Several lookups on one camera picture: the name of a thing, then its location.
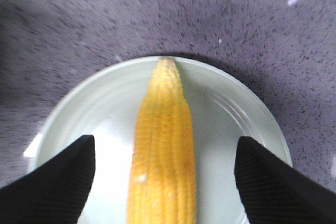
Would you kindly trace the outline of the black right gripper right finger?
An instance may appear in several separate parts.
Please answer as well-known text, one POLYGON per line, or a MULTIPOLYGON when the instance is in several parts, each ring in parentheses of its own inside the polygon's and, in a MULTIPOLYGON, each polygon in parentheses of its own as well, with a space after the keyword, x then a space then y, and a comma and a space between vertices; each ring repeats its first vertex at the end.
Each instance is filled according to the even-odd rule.
POLYGON ((249 223, 335 223, 335 193, 252 137, 238 140, 234 176, 249 223))

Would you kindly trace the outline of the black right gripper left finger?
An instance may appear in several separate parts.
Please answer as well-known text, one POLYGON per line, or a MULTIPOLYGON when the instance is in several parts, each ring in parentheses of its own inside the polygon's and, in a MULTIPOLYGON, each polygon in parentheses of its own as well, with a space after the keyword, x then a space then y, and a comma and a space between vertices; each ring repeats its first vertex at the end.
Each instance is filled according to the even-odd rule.
POLYGON ((92 135, 1 189, 1 223, 77 223, 95 174, 92 135))

